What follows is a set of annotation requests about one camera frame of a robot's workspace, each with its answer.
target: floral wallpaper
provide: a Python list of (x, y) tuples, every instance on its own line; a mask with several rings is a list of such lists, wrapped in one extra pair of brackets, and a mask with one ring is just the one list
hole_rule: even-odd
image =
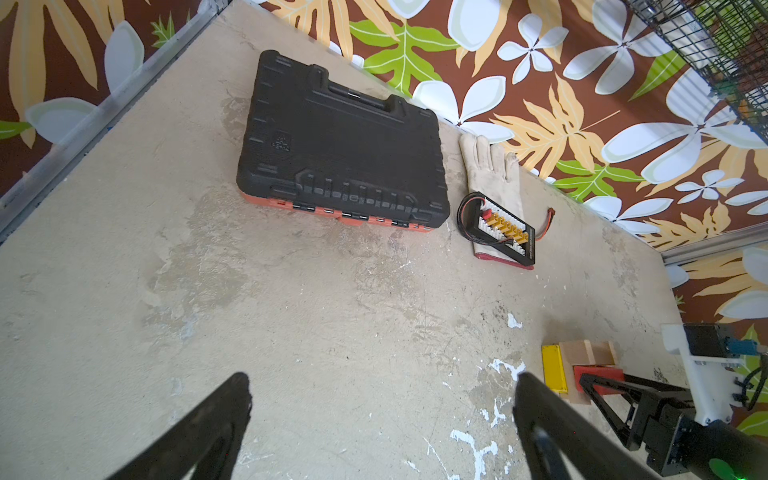
[[(261, 5), (658, 250), (768, 220), (768, 146), (621, 0)], [(669, 267), (683, 320), (768, 343), (767, 259)], [(768, 441), (766, 402), (733, 424)]]
[[(737, 337), (768, 344), (768, 243), (668, 266), (667, 272), (684, 322), (726, 323)], [(745, 359), (746, 367), (737, 369), (742, 376), (760, 366), (756, 356)], [(754, 394), (754, 387), (747, 390), (750, 398)], [(735, 409), (732, 423), (768, 442), (768, 389), (751, 412)]]
[[(251, 2), (658, 250), (768, 219), (768, 146), (621, 0)], [(0, 194), (198, 4), (0, 0)], [(685, 322), (768, 343), (768, 245), (668, 271)], [(768, 439), (766, 404), (733, 424)]]
[(0, 195), (197, 13), (200, 0), (0, 0)]

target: concrete floor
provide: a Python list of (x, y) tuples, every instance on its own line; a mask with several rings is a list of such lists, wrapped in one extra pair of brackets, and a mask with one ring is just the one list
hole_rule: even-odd
[[(0, 477), (103, 478), (241, 370), (235, 478), (528, 478), (495, 359), (541, 377), (542, 343), (612, 339), (629, 372), (684, 382), (660, 256), (536, 177), (525, 218), (557, 216), (530, 272), (475, 259), (453, 219), (419, 234), (246, 204), (235, 169), (267, 48), (389, 94), (228, 7), (0, 248)], [(440, 134), (455, 206), (458, 132)], [(453, 430), (495, 442), (485, 476)]]

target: blue connector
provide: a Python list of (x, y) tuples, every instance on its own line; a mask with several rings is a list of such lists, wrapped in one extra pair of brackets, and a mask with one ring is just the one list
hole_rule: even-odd
[(754, 340), (735, 340), (730, 338), (726, 339), (725, 347), (735, 355), (759, 355), (760, 350), (764, 350), (764, 347), (760, 348), (761, 345)]

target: black toolbox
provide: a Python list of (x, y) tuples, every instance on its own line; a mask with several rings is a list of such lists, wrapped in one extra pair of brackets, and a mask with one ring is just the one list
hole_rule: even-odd
[(251, 203), (346, 223), (431, 230), (450, 214), (432, 111), (350, 90), (274, 50), (260, 56), (237, 186)]

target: yellow block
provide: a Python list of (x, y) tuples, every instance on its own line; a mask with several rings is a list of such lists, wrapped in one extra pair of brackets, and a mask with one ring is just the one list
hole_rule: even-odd
[(565, 384), (563, 357), (559, 345), (544, 345), (541, 348), (541, 358), (544, 360), (544, 382), (556, 393), (568, 393)]

